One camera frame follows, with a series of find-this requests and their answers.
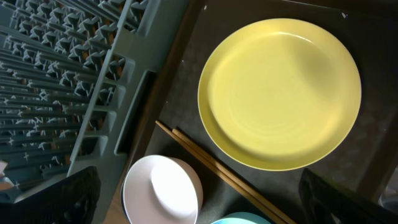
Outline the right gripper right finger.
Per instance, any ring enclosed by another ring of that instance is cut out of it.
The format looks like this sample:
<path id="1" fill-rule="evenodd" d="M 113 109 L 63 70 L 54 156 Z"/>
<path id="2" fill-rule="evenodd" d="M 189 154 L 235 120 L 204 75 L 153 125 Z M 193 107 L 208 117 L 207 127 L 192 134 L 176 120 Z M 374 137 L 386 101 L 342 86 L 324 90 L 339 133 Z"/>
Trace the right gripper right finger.
<path id="1" fill-rule="evenodd" d="M 397 214 L 305 168 L 299 194 L 308 223 L 397 223 Z"/>

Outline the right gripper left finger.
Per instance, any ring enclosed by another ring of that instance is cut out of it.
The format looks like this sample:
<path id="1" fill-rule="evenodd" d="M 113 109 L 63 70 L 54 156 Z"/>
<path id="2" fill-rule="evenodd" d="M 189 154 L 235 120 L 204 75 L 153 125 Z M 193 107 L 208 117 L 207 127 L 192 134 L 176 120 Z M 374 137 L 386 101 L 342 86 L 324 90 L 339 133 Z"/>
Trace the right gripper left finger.
<path id="1" fill-rule="evenodd" d="M 1 224 L 91 223 L 100 191 L 97 168 L 90 166 L 17 203 L 2 203 Z"/>

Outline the white round bowl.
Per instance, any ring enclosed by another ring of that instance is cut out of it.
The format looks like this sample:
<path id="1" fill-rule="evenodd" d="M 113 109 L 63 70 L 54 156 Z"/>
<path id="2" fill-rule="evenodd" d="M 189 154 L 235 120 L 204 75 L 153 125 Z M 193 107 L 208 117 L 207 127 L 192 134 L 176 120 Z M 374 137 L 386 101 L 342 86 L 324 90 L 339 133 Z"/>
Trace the white round bowl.
<path id="1" fill-rule="evenodd" d="M 122 193 L 131 224 L 196 224 L 203 205 L 198 174 L 174 157 L 139 159 L 129 169 Z"/>

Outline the light blue bowl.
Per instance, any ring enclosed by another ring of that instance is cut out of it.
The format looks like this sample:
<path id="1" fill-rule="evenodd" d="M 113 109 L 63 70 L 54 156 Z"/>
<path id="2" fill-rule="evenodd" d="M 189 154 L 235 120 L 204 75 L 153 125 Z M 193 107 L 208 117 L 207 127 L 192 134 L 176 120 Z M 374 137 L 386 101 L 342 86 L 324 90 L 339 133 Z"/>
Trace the light blue bowl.
<path id="1" fill-rule="evenodd" d="M 271 224 L 265 218 L 248 212 L 231 213 L 212 224 Z"/>

